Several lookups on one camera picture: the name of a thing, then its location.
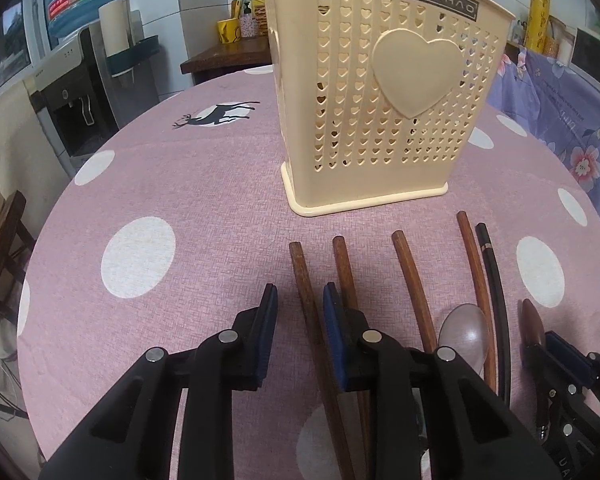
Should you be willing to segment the small wooden stool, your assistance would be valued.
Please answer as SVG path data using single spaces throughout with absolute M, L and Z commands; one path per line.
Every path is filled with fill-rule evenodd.
M 0 278 L 4 271 L 20 284 L 26 275 L 23 266 L 10 253 L 14 240 L 19 237 L 23 247 L 32 252 L 36 240 L 22 223 L 22 215 L 26 209 L 27 200 L 20 191 L 14 191 L 4 203 L 0 211 Z M 6 318 L 13 326 L 17 325 L 17 313 L 0 300 L 0 316 Z

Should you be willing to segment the black chopstick on table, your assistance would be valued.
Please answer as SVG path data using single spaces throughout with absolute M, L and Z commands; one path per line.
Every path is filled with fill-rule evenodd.
M 512 395 L 512 363 L 510 362 L 508 314 L 502 279 L 488 228 L 483 222 L 479 222 L 475 226 L 475 231 L 486 269 L 493 311 L 496 357 L 498 358 L 498 396 L 506 406 L 509 406 Z

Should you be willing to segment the pink polka dot tablecloth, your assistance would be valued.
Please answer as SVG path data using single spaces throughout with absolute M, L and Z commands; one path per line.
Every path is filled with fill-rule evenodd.
M 20 301 L 24 403 L 45 455 L 151 347 L 179 352 L 278 290 L 268 376 L 233 399 L 239 479 L 335 479 L 289 255 L 299 242 L 315 290 L 347 243 L 368 322 L 420 343 L 392 244 L 402 231 L 436 324 L 475 298 L 456 215 L 489 230 L 508 319 L 530 299 L 544 326 L 600 352 L 600 216 L 543 142 L 481 112 L 448 192 L 303 218 L 288 206 L 274 78 L 236 73 L 190 88 L 119 131 L 50 213 Z

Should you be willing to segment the grey water dispenser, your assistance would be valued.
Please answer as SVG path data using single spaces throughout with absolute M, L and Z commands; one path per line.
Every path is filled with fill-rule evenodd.
M 29 96 L 55 153 L 79 166 L 157 105 L 150 59 L 159 52 L 158 38 L 150 36 L 108 58 L 99 22 L 50 52 L 34 73 Z

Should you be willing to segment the brown wooden chopstick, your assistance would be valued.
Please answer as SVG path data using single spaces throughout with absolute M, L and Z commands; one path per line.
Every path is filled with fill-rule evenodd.
M 349 253 L 346 240 L 337 235 L 332 239 L 332 249 L 338 273 L 341 290 L 342 303 L 346 308 L 358 310 L 358 296 L 350 265 Z M 368 405 L 368 394 L 366 391 L 358 391 L 358 416 L 360 416 L 361 437 L 364 453 L 364 479 L 368 478 L 370 468 L 370 406 Z
M 484 275 L 481 257 L 478 252 L 478 245 L 476 243 L 474 232 L 472 232 L 468 215 L 464 210 L 461 210 L 456 214 L 456 220 L 465 245 L 472 282 L 474 283 L 477 307 L 481 310 L 486 319 L 486 360 L 484 361 L 483 377 L 486 384 L 494 392 L 498 392 L 495 335 L 488 286 L 486 286 L 486 276 Z
M 402 230 L 394 231 L 391 239 L 410 295 L 422 348 L 432 353 L 438 345 L 437 334 L 410 245 Z
M 329 355 L 301 243 L 291 242 L 289 253 L 294 268 L 294 279 L 296 280 L 304 322 L 306 322 L 306 334 L 311 348 L 317 385 L 325 409 L 327 426 L 334 446 L 340 478 L 354 479 L 355 473 L 346 428 L 344 428 L 340 411 L 335 381 L 332 379 L 332 373 L 330 372 Z

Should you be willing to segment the cream plastic utensil basket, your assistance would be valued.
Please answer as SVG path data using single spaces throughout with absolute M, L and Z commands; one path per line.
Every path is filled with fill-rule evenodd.
M 513 15 L 493 0 L 265 0 L 290 208 L 443 195 Z

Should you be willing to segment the purple floral cloth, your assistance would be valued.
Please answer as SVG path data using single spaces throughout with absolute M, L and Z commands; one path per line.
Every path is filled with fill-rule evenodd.
M 600 217 L 600 92 L 566 64 L 522 49 L 501 58 L 488 103 L 562 162 Z

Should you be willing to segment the yellow mug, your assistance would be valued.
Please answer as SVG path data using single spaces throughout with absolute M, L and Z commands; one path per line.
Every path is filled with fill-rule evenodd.
M 227 18 L 216 22 L 220 44 L 236 44 L 242 39 L 239 18 Z

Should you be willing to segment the rolled white paper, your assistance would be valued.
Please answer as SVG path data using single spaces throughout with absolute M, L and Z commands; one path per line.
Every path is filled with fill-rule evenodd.
M 112 0 L 98 9 L 102 40 L 108 58 L 131 47 L 129 6 L 126 0 Z

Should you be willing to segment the dark wooden cabinet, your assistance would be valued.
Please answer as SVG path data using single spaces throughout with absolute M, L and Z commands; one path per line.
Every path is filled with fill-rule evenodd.
M 234 44 L 218 44 L 182 63 L 180 70 L 183 75 L 192 76 L 194 84 L 202 84 L 238 70 L 271 63 L 268 38 L 261 36 L 242 39 Z

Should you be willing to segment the yellow paper roll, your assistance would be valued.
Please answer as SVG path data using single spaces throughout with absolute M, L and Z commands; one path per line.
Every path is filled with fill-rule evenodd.
M 536 53 L 544 51 L 550 21 L 550 0 L 530 0 L 524 47 Z

